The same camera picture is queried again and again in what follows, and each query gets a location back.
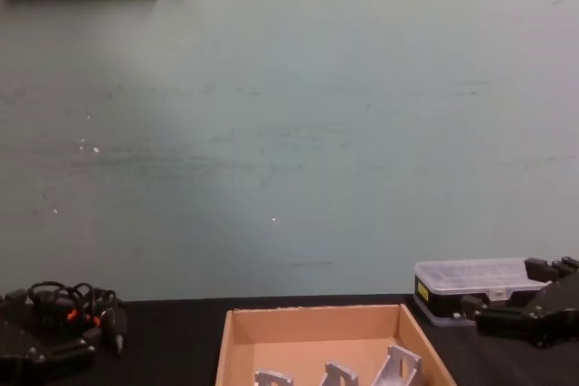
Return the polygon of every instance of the scuff mark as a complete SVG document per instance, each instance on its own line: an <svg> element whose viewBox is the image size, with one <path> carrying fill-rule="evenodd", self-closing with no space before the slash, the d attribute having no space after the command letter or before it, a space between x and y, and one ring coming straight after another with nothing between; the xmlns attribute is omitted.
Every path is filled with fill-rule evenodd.
<svg viewBox="0 0 579 386"><path fill-rule="evenodd" d="M211 95L214 93L214 91L215 91L214 83L207 83L202 90L204 95Z"/></svg>
<svg viewBox="0 0 579 386"><path fill-rule="evenodd" d="M86 174L90 171L113 171L119 175L140 175L156 179L189 179L192 176L215 176L218 174L235 173L261 176L266 171L273 170L276 175L295 173L292 166L256 165L220 157L190 155L109 155L91 161L73 161L69 169L75 174Z"/></svg>
<svg viewBox="0 0 579 386"><path fill-rule="evenodd" d="M475 97L477 95L480 95L480 91L478 90L465 90L465 91L459 91L459 92L454 92L449 94L449 97Z"/></svg>
<svg viewBox="0 0 579 386"><path fill-rule="evenodd" d="M334 261L312 261L312 262L276 262L273 267L323 267L333 266Z"/></svg>
<svg viewBox="0 0 579 386"><path fill-rule="evenodd" d="M524 169L532 169L540 165L573 162L577 159L577 155L547 155L539 157L518 157L507 162L501 163L503 167L523 167Z"/></svg>
<svg viewBox="0 0 579 386"><path fill-rule="evenodd" d="M266 140L275 143L276 146L290 144L306 146L307 143L317 143L334 135L345 134L348 129L342 125L299 125L295 127L268 126L260 130L252 127L234 128L226 130L222 134L211 137L207 141L210 145L234 144L246 141Z"/></svg>
<svg viewBox="0 0 579 386"><path fill-rule="evenodd" d="M465 87L477 87L477 86L490 86L493 84L492 80L488 79L475 79L475 80L465 80L465 81L457 81L457 86L465 86Z"/></svg>

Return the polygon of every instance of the black robotic claw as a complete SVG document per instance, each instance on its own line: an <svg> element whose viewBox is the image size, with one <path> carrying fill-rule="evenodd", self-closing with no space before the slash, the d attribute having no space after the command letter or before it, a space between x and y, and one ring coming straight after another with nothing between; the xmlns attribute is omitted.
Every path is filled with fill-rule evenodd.
<svg viewBox="0 0 579 386"><path fill-rule="evenodd" d="M41 282L13 291L0 297L0 382L37 384L82 371L101 342L122 352L127 327L112 290Z"/></svg>
<svg viewBox="0 0 579 386"><path fill-rule="evenodd" d="M538 347L579 338L579 261L527 259L525 267L529 279L550 282L530 302L499 306L464 297L465 316L475 320L483 334L523 339Z"/></svg>

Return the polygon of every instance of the yellow label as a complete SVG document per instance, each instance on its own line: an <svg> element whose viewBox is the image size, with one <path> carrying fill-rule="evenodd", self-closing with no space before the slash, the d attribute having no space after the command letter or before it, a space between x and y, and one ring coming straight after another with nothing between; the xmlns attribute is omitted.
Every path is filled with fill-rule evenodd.
<svg viewBox="0 0 579 386"><path fill-rule="evenodd" d="M428 302L428 289L426 289L426 287L421 282L418 282L416 289L418 289L418 292L424 298L424 300Z"/></svg>

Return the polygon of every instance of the plastic storage box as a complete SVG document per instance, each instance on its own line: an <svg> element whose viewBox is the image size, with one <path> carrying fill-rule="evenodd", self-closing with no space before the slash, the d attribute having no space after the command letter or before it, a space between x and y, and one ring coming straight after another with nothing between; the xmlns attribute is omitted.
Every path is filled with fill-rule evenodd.
<svg viewBox="0 0 579 386"><path fill-rule="evenodd" d="M527 278L525 258L418 262L414 300L435 325L474 325L460 301L470 295L487 302L523 305L545 283Z"/></svg>

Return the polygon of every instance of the metal bracket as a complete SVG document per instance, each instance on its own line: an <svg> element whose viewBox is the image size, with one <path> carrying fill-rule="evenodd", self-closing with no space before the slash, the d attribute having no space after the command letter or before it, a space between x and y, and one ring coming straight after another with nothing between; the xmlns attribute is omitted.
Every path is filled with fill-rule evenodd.
<svg viewBox="0 0 579 386"><path fill-rule="evenodd" d="M358 386L358 376L355 372L336 363L326 363L326 377L319 386L340 386L341 384Z"/></svg>
<svg viewBox="0 0 579 386"><path fill-rule="evenodd" d="M423 386L422 358L399 345L388 348L388 357L372 386Z"/></svg>
<svg viewBox="0 0 579 386"><path fill-rule="evenodd" d="M279 372L257 371L255 373L255 386L293 386L293 379Z"/></svg>

